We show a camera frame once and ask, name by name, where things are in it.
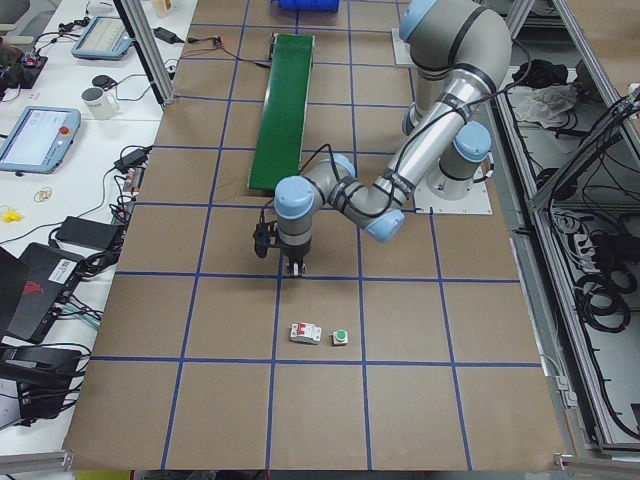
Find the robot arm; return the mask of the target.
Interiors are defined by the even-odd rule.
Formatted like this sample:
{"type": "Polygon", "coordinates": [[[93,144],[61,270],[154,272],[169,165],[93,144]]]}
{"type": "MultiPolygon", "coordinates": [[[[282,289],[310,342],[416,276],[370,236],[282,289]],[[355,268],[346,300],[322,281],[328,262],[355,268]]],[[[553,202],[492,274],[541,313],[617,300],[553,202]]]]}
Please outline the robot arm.
{"type": "Polygon", "coordinates": [[[375,240],[391,240],[404,223],[401,208],[419,182],[445,200],[464,198],[491,147],[472,116],[499,94],[509,67],[512,37],[504,18],[474,1],[413,1],[399,26],[419,75],[420,93],[409,107],[406,140],[375,182],[367,186],[342,154],[330,154],[275,188],[275,220],[253,233],[260,257],[279,250],[287,272],[301,276],[310,252],[314,214],[332,206],[375,240]]]}

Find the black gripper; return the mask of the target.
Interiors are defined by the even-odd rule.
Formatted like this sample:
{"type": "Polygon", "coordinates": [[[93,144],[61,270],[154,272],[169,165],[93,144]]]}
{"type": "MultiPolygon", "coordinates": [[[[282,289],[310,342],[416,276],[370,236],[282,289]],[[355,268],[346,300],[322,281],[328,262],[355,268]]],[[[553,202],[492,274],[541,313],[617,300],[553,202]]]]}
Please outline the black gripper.
{"type": "Polygon", "coordinates": [[[259,222],[253,232],[254,252],[259,258],[265,258],[269,249],[279,249],[287,257],[286,271],[295,275],[295,263],[299,263],[300,275],[306,274],[304,257],[311,249],[311,231],[302,234],[288,234],[281,230],[276,222],[259,222]]]}

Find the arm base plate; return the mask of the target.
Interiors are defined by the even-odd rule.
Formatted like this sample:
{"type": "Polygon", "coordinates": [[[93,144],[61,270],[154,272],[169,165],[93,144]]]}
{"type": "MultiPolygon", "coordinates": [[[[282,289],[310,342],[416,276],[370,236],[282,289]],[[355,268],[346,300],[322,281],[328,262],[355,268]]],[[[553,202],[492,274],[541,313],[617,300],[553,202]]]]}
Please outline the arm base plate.
{"type": "Polygon", "coordinates": [[[475,183],[482,177],[482,168],[478,167],[473,179],[455,181],[436,167],[416,187],[415,209],[424,214],[492,215],[486,183],[475,183]]]}
{"type": "Polygon", "coordinates": [[[391,35],[395,64],[399,67],[412,68],[414,62],[410,55],[410,48],[409,45],[400,38],[399,29],[393,28],[391,35]]]}

